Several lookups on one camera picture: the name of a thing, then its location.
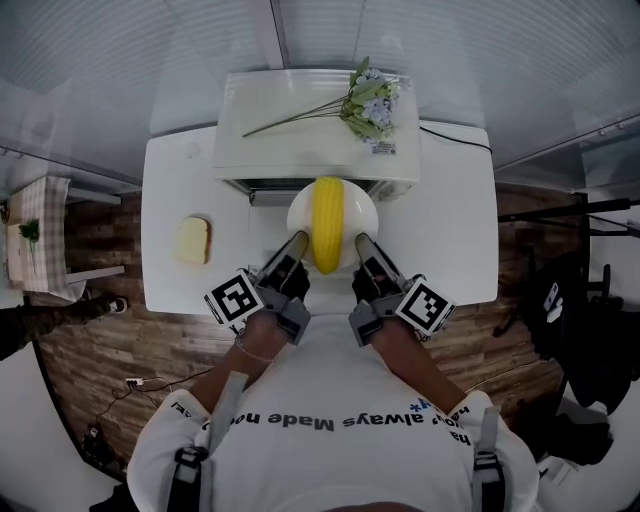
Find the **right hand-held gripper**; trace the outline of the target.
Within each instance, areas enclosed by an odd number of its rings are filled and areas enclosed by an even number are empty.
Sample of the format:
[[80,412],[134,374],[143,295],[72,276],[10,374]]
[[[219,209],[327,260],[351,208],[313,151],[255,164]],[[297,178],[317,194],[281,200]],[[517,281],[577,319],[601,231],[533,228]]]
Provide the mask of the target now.
[[407,279],[366,233],[355,238],[361,266],[354,272],[356,307],[349,323],[360,347],[371,342],[385,320],[400,318],[422,337],[435,334],[456,304],[430,288],[422,275]]

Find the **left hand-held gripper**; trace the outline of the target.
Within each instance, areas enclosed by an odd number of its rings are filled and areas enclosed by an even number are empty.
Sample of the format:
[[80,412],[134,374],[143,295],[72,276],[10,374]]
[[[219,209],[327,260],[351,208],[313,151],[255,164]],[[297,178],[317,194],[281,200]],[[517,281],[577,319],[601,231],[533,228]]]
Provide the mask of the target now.
[[233,277],[204,296],[204,301],[216,321],[239,335],[248,317],[259,311],[276,316],[277,324],[289,335],[289,342],[298,345],[306,330],[311,314],[303,300],[294,294],[285,294],[290,281],[306,276],[300,261],[309,245],[309,236],[297,231],[253,275],[240,269]]

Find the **yellow corn cob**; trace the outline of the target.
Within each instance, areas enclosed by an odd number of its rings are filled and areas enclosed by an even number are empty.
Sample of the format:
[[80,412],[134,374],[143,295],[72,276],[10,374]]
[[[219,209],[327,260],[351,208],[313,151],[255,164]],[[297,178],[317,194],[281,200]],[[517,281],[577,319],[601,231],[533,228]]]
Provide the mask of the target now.
[[344,184],[336,177],[318,178],[312,191],[311,242],[313,260],[324,275],[340,263],[344,228]]

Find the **white round plate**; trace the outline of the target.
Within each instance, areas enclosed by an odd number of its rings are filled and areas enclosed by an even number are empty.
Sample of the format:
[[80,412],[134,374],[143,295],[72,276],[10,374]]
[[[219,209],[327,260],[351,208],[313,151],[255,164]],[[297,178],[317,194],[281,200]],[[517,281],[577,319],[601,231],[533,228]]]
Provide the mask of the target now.
[[[344,228],[340,263],[334,272],[357,262],[356,236],[360,233],[366,233],[371,239],[376,239],[379,227],[377,209],[371,197],[358,185],[344,179],[341,180],[344,184]],[[287,213],[288,231],[291,234],[304,231],[309,236],[309,246],[303,258],[314,266],[311,222],[312,191],[315,181],[297,194]]]

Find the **white microwave oven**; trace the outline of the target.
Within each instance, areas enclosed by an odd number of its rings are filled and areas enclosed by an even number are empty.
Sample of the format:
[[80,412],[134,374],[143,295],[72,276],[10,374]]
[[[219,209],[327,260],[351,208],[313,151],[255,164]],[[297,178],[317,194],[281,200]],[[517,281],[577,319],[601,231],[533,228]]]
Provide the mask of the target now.
[[249,248],[243,267],[259,270],[292,235],[288,208],[317,177],[333,175],[361,187],[375,202],[392,201],[420,181],[416,97],[411,80],[398,86],[391,134],[360,139],[339,117],[348,93],[345,70],[279,70],[227,78],[213,149],[213,175],[249,202]]

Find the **person's right forearm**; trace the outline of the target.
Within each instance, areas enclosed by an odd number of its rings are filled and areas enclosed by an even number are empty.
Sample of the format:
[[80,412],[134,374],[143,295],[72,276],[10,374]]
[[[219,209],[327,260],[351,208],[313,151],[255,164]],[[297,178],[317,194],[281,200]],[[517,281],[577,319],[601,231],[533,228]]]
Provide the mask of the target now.
[[450,413],[466,393],[437,367],[419,343],[411,325],[399,318],[383,320],[382,327],[369,336],[389,370],[406,385],[444,413]]

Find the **person's left forearm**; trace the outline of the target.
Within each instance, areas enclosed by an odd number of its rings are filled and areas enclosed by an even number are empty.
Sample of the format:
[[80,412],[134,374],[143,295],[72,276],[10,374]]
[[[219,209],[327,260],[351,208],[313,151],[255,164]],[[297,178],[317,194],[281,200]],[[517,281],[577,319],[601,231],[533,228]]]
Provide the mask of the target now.
[[289,334],[278,325],[275,314],[263,311],[252,314],[239,340],[212,370],[194,383],[190,394],[212,413],[232,372],[246,375],[244,389],[251,387],[288,342]]

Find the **white desk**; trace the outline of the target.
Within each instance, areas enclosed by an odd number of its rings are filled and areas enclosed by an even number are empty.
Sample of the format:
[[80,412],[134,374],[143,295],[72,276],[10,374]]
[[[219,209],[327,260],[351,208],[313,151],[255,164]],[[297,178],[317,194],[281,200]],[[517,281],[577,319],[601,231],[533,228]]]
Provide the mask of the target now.
[[[401,197],[378,204],[378,242],[406,275],[422,274],[458,305],[493,301],[499,244],[496,190],[487,133],[425,121],[422,175]],[[213,175],[215,131],[198,128],[150,140],[146,148],[141,255],[146,307],[205,315],[204,296],[244,268],[249,202]],[[211,226],[208,261],[174,257],[182,221]]]

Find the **yellow bread slice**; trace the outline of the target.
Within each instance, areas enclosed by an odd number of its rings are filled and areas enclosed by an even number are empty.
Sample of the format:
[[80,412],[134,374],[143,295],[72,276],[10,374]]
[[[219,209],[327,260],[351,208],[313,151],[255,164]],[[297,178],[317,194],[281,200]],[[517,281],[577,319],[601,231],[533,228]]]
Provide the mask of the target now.
[[185,218],[177,232],[174,257],[182,262],[204,265],[208,261],[211,226],[200,217]]

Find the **artificial flower bouquet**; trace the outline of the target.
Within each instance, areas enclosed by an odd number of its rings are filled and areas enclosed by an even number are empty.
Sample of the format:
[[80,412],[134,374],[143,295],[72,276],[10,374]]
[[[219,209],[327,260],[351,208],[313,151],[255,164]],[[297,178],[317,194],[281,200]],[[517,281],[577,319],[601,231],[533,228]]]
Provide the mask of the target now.
[[388,139],[396,126],[392,118],[400,99],[401,89],[407,80],[399,75],[385,74],[370,66],[366,56],[349,75],[346,94],[282,120],[258,127],[242,135],[243,138],[310,119],[337,118],[365,143],[377,143]]

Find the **black framed whiteboard stand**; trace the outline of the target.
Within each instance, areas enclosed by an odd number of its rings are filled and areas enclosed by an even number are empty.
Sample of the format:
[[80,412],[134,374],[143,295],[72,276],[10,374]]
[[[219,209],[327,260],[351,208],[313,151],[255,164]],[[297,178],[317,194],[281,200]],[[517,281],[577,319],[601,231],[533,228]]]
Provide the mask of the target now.
[[618,230],[602,230],[587,227],[586,230],[589,236],[633,237],[640,239],[640,227],[636,227],[632,224],[622,224],[617,221],[596,216],[596,213],[625,211],[630,210],[635,206],[640,206],[640,199],[631,200],[629,198],[620,198],[590,202],[586,194],[579,194],[579,202],[569,206],[499,215],[497,221],[499,224],[509,222],[530,222],[580,230],[581,226],[574,226],[555,221],[555,218],[579,217],[581,220],[593,219],[618,227]]

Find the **person's white printed shirt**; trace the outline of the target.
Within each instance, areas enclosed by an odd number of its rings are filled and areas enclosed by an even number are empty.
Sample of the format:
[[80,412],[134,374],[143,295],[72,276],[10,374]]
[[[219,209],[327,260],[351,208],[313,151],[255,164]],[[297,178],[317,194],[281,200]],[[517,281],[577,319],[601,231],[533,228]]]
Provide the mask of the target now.
[[487,394],[444,413],[344,315],[312,318],[263,375],[232,372],[212,413],[171,393],[127,483],[139,512],[531,512],[536,462]]

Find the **black office chair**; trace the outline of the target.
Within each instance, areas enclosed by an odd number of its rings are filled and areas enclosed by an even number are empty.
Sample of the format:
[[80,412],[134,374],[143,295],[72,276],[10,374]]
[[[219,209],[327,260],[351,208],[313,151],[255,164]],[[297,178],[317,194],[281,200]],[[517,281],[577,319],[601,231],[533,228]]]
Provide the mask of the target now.
[[493,336],[522,321],[534,352],[560,365],[577,402],[585,408],[600,403],[607,414],[614,413],[631,383],[640,379],[640,311],[625,311],[623,299],[610,293],[608,264],[601,279],[591,281],[578,251],[540,268],[531,246],[520,252],[527,258],[522,297]]

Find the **black electronics box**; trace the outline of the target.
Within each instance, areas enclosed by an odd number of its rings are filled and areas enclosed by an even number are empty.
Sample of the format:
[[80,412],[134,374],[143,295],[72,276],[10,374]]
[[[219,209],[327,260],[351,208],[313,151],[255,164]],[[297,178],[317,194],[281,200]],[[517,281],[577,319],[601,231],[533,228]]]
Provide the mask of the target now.
[[120,475],[126,473],[124,460],[107,443],[99,425],[87,426],[81,448],[83,456],[98,469],[106,469]]

